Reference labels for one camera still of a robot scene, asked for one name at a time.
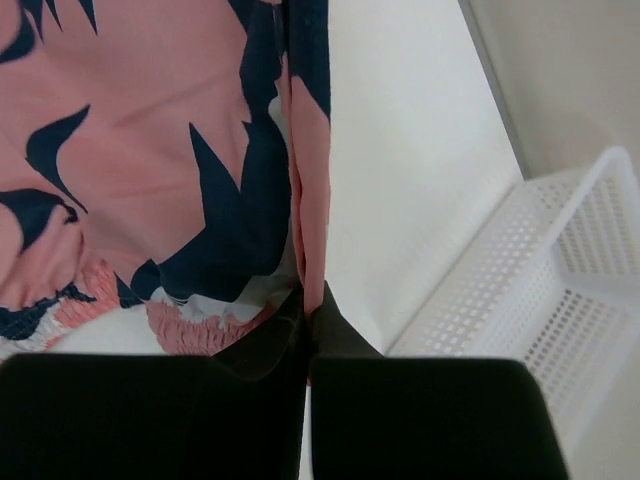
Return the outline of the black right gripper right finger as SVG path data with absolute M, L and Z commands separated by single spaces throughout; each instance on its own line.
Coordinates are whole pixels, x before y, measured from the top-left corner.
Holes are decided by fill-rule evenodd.
M 317 479 L 565 479 L 541 389 L 517 360 L 388 357 L 328 285 L 305 294 Z

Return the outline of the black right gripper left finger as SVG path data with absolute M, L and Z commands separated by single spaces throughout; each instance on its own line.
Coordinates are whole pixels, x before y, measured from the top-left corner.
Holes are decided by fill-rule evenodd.
M 295 479 L 301 290 L 212 357 L 20 354 L 1 368 L 5 479 Z

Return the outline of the pink shark print shorts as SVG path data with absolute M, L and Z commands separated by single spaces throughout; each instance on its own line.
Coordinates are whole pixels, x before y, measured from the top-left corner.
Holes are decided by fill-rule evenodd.
M 1 5 L 1 354 L 143 305 L 213 355 L 324 296 L 325 1 Z

